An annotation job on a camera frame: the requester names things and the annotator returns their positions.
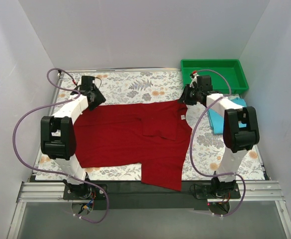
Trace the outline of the red t-shirt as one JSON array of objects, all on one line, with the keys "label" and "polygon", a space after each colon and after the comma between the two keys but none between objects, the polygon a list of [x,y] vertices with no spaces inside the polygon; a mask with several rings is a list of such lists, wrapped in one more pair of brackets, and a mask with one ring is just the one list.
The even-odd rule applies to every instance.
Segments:
[{"label": "red t-shirt", "polygon": [[83,168],[141,164],[141,181],[175,191],[192,128],[187,106],[177,101],[104,105],[74,123],[76,156]]}]

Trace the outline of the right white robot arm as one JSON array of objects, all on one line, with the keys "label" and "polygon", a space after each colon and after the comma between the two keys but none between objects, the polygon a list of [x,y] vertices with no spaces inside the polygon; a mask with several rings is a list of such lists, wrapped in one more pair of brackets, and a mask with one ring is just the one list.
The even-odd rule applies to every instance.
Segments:
[{"label": "right white robot arm", "polygon": [[215,91],[209,75],[191,73],[191,83],[184,86],[179,103],[188,106],[200,103],[208,111],[214,110],[223,118],[224,155],[218,169],[208,177],[210,183],[194,185],[194,195],[198,199],[209,197],[228,198],[238,195],[236,179],[239,166],[249,150],[260,140],[256,110],[232,102],[228,95]]}]

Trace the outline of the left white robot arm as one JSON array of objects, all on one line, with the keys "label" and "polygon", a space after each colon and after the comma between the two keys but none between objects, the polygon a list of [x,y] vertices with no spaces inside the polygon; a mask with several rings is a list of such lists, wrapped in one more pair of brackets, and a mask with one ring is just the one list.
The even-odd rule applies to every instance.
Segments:
[{"label": "left white robot arm", "polygon": [[92,186],[86,183],[89,177],[75,155],[77,142],[74,123],[83,111],[92,111],[106,101],[95,85],[95,79],[94,76],[82,76],[78,86],[80,94],[71,93],[70,102],[52,116],[44,116],[40,122],[42,153],[53,159],[66,173],[64,184],[81,199],[91,195]]}]

